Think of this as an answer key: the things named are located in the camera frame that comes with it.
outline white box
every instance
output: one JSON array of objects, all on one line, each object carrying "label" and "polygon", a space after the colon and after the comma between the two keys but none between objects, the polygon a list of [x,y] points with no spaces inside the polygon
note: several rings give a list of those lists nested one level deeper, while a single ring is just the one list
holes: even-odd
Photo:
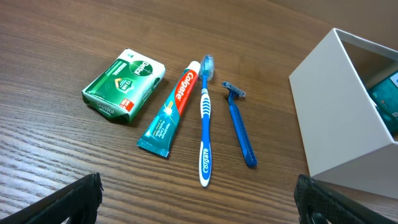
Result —
[{"label": "white box", "polygon": [[397,60],[395,50],[332,29],[290,75],[314,179],[398,198],[398,143],[366,91]]}]

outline razor head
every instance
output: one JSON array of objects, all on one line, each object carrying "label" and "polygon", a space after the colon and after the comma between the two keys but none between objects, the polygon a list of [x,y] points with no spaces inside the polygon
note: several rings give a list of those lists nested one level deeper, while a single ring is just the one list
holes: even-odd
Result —
[{"label": "razor head", "polygon": [[245,97],[246,94],[244,91],[240,90],[238,87],[230,84],[229,82],[223,82],[223,87],[229,89],[230,91],[234,92],[235,94],[239,96]]},{"label": "razor head", "polygon": [[213,78],[213,73],[214,58],[211,55],[205,55],[203,60],[200,62],[199,78],[203,79],[203,76],[206,76],[207,80],[211,80],[211,78]]}]

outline black object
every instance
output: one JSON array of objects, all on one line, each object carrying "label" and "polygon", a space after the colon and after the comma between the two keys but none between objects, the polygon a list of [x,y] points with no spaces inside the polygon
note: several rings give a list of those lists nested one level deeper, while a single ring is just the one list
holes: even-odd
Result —
[{"label": "black object", "polygon": [[33,205],[2,220],[0,224],[94,224],[102,203],[100,174],[89,174]]},{"label": "black object", "polygon": [[303,174],[294,200],[300,224],[397,224]]}]

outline brown wooden surface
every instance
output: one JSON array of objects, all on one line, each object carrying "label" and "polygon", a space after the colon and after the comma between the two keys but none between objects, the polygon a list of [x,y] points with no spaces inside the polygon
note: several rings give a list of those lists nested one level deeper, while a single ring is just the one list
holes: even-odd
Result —
[{"label": "brown wooden surface", "polygon": [[[97,223],[298,223],[293,190],[307,164],[288,76],[334,26],[269,1],[0,2],[0,218],[91,172]],[[165,78],[132,124],[89,109],[81,90],[126,47]],[[213,172],[198,179],[200,82],[169,159],[136,142],[192,60],[213,54]],[[259,165],[248,169],[221,86],[237,102]],[[398,221],[398,200],[334,186]]]}]

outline dettol soap package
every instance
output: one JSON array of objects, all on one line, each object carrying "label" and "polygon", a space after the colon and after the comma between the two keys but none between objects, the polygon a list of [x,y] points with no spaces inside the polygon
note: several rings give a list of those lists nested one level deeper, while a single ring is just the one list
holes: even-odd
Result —
[{"label": "dettol soap package", "polygon": [[126,49],[83,91],[83,101],[112,121],[130,122],[159,84],[163,64]]}]

